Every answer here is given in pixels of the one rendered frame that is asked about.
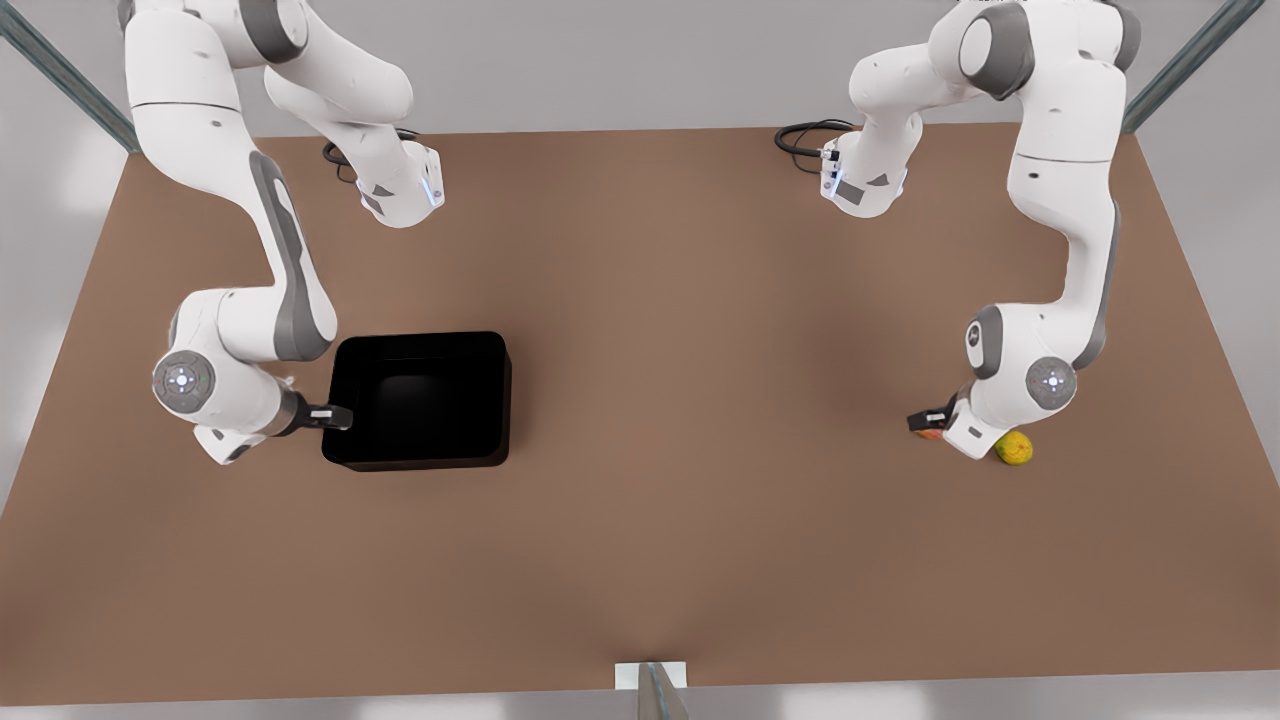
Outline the black storage box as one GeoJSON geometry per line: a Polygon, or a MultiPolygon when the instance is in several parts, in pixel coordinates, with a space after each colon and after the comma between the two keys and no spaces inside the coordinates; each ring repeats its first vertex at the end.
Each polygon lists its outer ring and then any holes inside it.
{"type": "Polygon", "coordinates": [[[355,471],[493,468],[509,454],[512,366],[492,331],[349,337],[329,401],[352,411],[321,451],[355,471]]]}

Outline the silver frame post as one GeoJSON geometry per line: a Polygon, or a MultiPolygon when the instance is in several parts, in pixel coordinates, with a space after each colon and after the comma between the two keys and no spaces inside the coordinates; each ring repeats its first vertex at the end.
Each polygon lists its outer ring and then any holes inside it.
{"type": "Polygon", "coordinates": [[[680,694],[687,687],[684,661],[614,665],[614,688],[636,691],[636,720],[690,720],[680,694]]]}
{"type": "Polygon", "coordinates": [[[0,0],[0,36],[127,152],[141,152],[131,119],[58,51],[9,0],[0,0]]]}
{"type": "Polygon", "coordinates": [[[1126,105],[1121,133],[1135,133],[1267,0],[1224,0],[1126,105]]]}

